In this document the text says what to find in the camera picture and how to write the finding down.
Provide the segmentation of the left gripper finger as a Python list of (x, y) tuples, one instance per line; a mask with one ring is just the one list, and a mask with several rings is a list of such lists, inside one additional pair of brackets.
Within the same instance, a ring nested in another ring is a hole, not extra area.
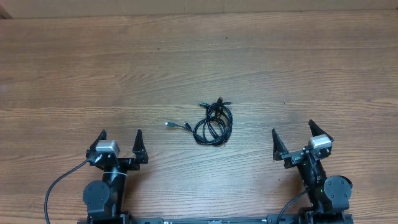
[(95, 141), (91, 144), (91, 146), (88, 148), (88, 152), (96, 151), (96, 146), (98, 145), (98, 143), (99, 143), (101, 140), (106, 140), (106, 137), (107, 137), (107, 132), (106, 132), (105, 129), (103, 129), (103, 130), (100, 132), (99, 136), (96, 138), (96, 140), (95, 140)]
[(136, 155), (136, 159), (147, 159), (147, 151), (144, 145), (141, 129), (137, 130), (132, 152)]

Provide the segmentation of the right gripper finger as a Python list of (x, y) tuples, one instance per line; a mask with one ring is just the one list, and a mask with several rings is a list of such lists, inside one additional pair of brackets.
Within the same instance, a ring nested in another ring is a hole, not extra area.
[(328, 133), (326, 133), (324, 130), (322, 130), (322, 128), (320, 128), (315, 122), (314, 120), (310, 119), (308, 122), (308, 125), (310, 127), (312, 136), (321, 136), (321, 135), (326, 135), (331, 142), (334, 141), (333, 137), (331, 137)]
[(272, 140), (273, 140), (273, 160), (280, 161), (282, 157), (289, 153), (286, 146), (280, 139), (275, 128), (272, 129)]

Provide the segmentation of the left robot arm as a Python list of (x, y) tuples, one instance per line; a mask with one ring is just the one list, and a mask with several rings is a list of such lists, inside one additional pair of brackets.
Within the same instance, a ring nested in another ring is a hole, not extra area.
[(127, 173), (140, 169), (149, 161), (142, 131), (136, 134), (132, 153), (134, 157), (119, 157), (120, 149), (115, 140), (107, 139), (102, 130), (97, 139), (86, 151), (91, 166), (103, 171), (102, 179), (90, 182), (83, 191), (83, 201), (87, 207), (85, 223), (136, 223), (134, 217), (123, 211)]

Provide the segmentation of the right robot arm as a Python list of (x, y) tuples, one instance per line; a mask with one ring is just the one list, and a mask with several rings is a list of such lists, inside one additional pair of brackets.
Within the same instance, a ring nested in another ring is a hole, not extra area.
[[(286, 169), (296, 167), (304, 186), (304, 191), (282, 208), (275, 222), (353, 223), (353, 217), (345, 214), (349, 209), (352, 181), (342, 175), (327, 176), (321, 163), (331, 154), (334, 139), (313, 120), (308, 125), (312, 137), (307, 146), (295, 152), (289, 152), (276, 129), (272, 130), (273, 160), (284, 161)], [(308, 196), (310, 206), (300, 208), (296, 215), (286, 215), (285, 211), (303, 195)]]

